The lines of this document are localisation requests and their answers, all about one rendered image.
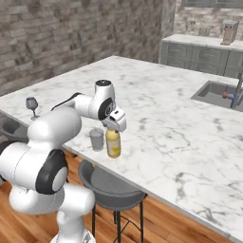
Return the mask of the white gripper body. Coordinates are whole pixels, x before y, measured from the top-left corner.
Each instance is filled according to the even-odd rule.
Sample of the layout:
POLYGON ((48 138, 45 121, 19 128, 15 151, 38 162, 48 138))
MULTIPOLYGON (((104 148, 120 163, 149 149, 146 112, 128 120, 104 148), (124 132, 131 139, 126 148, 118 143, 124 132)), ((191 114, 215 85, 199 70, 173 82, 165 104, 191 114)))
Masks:
POLYGON ((115 131, 123 132, 126 129, 125 112, 121 109, 112 111, 110 115, 103 120, 103 124, 115 131))

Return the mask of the yellow juice bottle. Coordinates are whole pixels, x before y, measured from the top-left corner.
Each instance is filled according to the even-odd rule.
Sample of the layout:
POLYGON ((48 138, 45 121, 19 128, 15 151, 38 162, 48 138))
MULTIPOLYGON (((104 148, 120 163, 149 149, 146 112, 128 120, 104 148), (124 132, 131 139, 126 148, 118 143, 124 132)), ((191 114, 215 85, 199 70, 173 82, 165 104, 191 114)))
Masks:
POLYGON ((108 128, 105 133, 107 154, 110 158, 118 158, 121 154, 121 137, 118 131, 108 128))

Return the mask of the clear glass cup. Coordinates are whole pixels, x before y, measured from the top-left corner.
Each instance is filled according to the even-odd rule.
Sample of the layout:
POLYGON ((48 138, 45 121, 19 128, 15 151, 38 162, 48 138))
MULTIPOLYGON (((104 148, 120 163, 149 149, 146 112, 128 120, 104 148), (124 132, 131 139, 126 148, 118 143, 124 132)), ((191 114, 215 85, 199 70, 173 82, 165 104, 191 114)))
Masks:
POLYGON ((93 128, 89 132, 91 145, 94 151, 103 150, 103 131, 101 128, 93 128))

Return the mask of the clear wine glass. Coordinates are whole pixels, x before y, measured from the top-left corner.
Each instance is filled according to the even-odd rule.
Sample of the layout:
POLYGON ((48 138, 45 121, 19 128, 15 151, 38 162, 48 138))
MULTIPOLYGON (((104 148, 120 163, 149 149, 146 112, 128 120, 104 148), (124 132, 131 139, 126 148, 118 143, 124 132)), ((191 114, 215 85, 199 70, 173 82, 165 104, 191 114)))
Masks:
POLYGON ((38 102, 34 97, 27 97, 26 98, 26 107, 27 109, 31 110, 33 112, 33 116, 31 117, 31 119, 34 121, 38 118, 38 116, 36 115, 36 108, 38 107, 38 102))

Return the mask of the grey bar stool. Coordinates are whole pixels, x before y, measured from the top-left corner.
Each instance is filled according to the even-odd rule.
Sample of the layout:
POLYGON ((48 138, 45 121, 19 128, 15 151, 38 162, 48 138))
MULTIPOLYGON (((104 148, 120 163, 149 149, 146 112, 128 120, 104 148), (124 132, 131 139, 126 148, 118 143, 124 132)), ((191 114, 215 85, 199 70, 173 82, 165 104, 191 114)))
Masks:
POLYGON ((95 205, 113 212, 113 220, 117 225, 117 237, 113 243, 122 243, 122 232, 125 227, 121 227, 121 212, 140 206, 140 226, 135 223, 133 225, 140 231, 140 243, 143 243, 143 200, 146 193, 104 169, 93 166, 86 159, 79 165, 78 174, 83 185, 94 192, 95 205))
POLYGON ((1 125, 1 131, 8 140, 28 142, 28 129, 15 120, 4 120, 1 125))

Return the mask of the grey sink basin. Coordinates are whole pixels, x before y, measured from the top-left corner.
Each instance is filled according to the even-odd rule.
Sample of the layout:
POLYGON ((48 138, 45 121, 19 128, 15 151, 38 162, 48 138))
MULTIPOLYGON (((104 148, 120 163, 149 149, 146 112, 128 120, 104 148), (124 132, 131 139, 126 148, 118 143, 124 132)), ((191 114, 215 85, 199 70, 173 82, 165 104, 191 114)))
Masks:
MULTIPOLYGON (((227 91, 229 94, 234 94, 236 86, 208 81, 192 96, 192 99, 230 109, 232 101, 222 97, 224 91, 227 91)), ((235 110, 243 112, 243 87, 239 92, 238 104, 235 110)))

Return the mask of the grey base cupboards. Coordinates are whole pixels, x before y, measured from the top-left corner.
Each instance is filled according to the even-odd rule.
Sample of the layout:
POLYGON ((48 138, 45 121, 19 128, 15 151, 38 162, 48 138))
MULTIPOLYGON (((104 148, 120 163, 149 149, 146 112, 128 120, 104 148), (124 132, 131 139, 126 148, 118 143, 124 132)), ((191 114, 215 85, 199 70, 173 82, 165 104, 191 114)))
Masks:
POLYGON ((173 34, 161 40, 159 63, 237 79, 243 73, 243 41, 173 34))

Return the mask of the grey sink tap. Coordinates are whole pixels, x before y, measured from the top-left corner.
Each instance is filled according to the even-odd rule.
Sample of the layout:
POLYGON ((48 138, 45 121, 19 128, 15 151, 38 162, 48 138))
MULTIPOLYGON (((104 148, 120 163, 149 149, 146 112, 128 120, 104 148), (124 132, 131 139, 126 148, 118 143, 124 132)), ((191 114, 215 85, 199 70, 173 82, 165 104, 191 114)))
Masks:
POLYGON ((240 90, 241 90, 242 85, 243 85, 243 73, 240 73, 238 75, 238 83, 237 83, 235 92, 233 94, 230 94, 227 90, 224 90, 224 92, 223 92, 222 98, 229 99, 232 101, 231 109, 235 109, 238 104, 238 100, 240 97, 240 90))

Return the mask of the grey wall cupboards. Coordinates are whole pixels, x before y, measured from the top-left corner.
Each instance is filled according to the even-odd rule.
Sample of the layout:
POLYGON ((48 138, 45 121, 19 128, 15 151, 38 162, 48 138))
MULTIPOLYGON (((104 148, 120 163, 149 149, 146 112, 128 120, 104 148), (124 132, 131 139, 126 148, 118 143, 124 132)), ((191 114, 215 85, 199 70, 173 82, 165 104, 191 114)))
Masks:
POLYGON ((243 0, 181 0, 183 7, 243 9, 243 0))

